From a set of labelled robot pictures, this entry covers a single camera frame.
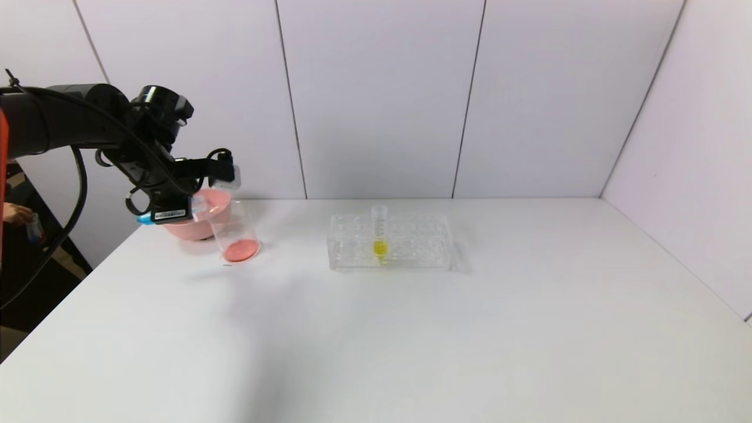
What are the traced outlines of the person hand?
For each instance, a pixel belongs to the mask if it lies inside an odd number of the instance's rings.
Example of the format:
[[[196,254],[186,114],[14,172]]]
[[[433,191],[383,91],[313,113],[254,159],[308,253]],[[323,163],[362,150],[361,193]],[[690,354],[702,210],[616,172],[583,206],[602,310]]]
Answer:
[[[20,227],[32,222],[34,211],[20,204],[4,203],[2,218],[4,224],[11,227]]]

